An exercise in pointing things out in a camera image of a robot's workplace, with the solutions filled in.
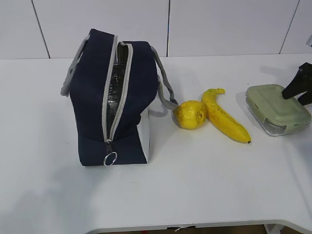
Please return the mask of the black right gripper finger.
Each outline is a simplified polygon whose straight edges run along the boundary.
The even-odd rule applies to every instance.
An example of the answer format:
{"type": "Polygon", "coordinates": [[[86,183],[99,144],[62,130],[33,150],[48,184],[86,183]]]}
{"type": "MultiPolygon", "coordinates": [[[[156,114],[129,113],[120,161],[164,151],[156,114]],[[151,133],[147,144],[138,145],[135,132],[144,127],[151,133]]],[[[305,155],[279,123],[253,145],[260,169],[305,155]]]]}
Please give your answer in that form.
{"type": "Polygon", "coordinates": [[[299,66],[293,80],[282,91],[282,96],[284,99],[290,99],[301,93],[304,94],[299,99],[312,98],[312,65],[307,62],[299,66]]]}
{"type": "Polygon", "coordinates": [[[303,106],[312,104],[312,91],[307,91],[304,94],[302,94],[298,98],[298,101],[303,106]]]}

